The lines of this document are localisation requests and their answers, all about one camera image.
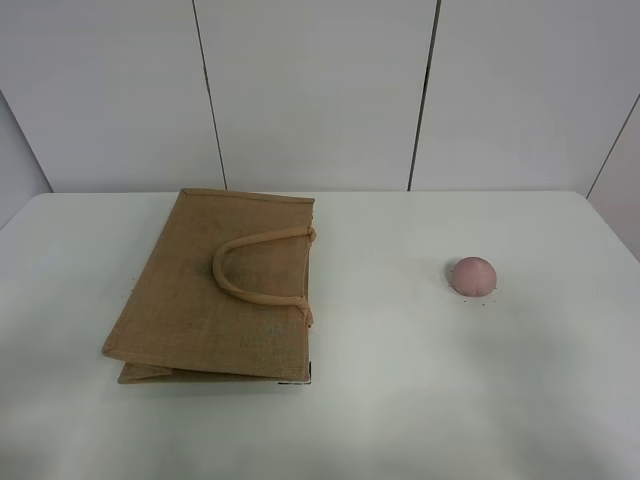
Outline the brown linen tote bag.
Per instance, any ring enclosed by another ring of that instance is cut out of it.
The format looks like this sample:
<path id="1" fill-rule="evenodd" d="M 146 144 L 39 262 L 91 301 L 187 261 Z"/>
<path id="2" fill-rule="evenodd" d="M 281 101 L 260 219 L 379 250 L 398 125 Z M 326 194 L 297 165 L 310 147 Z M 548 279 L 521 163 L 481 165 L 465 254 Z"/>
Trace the brown linen tote bag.
<path id="1" fill-rule="evenodd" d="M 310 198 L 181 191 L 104 356 L 123 384 L 311 378 Z"/>

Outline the pink peach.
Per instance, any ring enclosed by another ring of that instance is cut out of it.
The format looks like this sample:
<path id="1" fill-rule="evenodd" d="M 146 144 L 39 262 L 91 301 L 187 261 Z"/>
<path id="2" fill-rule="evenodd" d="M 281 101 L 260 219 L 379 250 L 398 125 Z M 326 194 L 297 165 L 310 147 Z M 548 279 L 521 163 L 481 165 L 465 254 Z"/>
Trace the pink peach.
<path id="1" fill-rule="evenodd" d="M 485 259 L 466 257 L 454 265 L 451 285 L 457 293 L 465 297 L 485 297 L 496 289 L 497 273 Z"/>

